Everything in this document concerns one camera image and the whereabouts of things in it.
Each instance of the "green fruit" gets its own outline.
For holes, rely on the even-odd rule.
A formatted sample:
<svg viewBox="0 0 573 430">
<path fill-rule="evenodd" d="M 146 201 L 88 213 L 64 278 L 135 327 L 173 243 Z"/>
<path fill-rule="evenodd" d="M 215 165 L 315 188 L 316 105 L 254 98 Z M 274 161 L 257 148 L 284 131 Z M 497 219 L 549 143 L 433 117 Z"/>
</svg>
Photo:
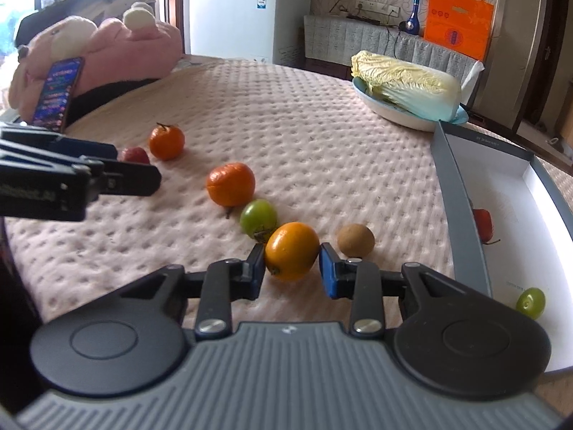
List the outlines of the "green fruit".
<svg viewBox="0 0 573 430">
<path fill-rule="evenodd" d="M 533 320 L 537 320 L 545 309 L 545 294 L 539 288 L 529 288 L 521 293 L 515 308 Z"/>
<path fill-rule="evenodd" d="M 257 242 L 265 243 L 277 229 L 277 211 L 265 199 L 257 199 L 243 209 L 239 220 L 241 228 Z"/>
</svg>

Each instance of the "blue glass bottle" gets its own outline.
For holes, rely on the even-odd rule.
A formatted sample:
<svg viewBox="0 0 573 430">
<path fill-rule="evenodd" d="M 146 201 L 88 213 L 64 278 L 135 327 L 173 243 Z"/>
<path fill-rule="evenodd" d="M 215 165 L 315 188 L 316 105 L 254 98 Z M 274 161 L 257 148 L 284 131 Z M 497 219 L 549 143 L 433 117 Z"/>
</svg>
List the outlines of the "blue glass bottle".
<svg viewBox="0 0 573 430">
<path fill-rule="evenodd" d="M 412 35 L 418 35 L 420 33 L 420 21 L 418 20 L 418 8 L 420 6 L 420 0 L 414 0 L 414 9 L 412 9 L 412 15 L 406 21 L 406 32 Z"/>
</svg>

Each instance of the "white refrigerator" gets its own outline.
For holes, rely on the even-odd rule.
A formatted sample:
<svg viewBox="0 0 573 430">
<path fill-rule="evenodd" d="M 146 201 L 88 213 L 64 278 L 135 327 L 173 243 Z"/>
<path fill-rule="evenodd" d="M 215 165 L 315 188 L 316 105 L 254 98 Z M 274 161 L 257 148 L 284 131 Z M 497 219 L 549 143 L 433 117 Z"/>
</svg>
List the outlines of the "white refrigerator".
<svg viewBox="0 0 573 430">
<path fill-rule="evenodd" d="M 310 0 L 186 0 L 185 51 L 296 66 Z"/>
</svg>

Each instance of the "wall outlet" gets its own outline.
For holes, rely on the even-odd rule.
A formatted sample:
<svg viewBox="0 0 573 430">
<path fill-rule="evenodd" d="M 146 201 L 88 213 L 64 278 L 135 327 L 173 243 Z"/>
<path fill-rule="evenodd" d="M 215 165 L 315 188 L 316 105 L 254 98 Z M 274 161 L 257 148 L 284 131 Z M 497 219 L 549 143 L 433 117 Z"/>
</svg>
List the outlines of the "wall outlet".
<svg viewBox="0 0 573 430">
<path fill-rule="evenodd" d="M 375 13 L 385 14 L 387 16 L 393 16 L 395 18 L 400 15 L 400 8 L 397 6 L 378 3 L 377 1 L 356 0 L 356 9 L 359 8 L 362 9 L 362 11 L 372 11 Z"/>
</svg>

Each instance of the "plush toy ear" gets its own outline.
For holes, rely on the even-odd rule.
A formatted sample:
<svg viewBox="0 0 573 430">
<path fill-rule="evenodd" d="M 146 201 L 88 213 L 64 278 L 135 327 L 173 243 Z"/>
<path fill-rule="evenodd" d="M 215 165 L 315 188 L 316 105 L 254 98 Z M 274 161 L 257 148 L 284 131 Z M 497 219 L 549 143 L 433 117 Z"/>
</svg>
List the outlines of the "plush toy ear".
<svg viewBox="0 0 573 430">
<path fill-rule="evenodd" d="M 20 45 L 18 47 L 18 63 L 28 56 L 29 51 L 28 45 Z"/>
<path fill-rule="evenodd" d="M 131 8 L 124 12 L 123 23 L 130 31 L 135 31 L 144 27 L 154 27 L 155 17 L 147 9 Z"/>
<path fill-rule="evenodd" d="M 85 45 L 96 31 L 96 25 L 89 19 L 70 16 L 64 24 L 52 31 L 52 62 L 81 55 Z"/>
<path fill-rule="evenodd" d="M 153 8 L 148 5 L 147 3 L 144 3 L 143 1 L 136 1 L 135 3 L 133 3 L 133 5 L 131 5 L 132 8 L 141 8 L 141 9 L 147 9 L 147 11 L 149 11 L 151 14 L 153 14 Z"/>
</svg>

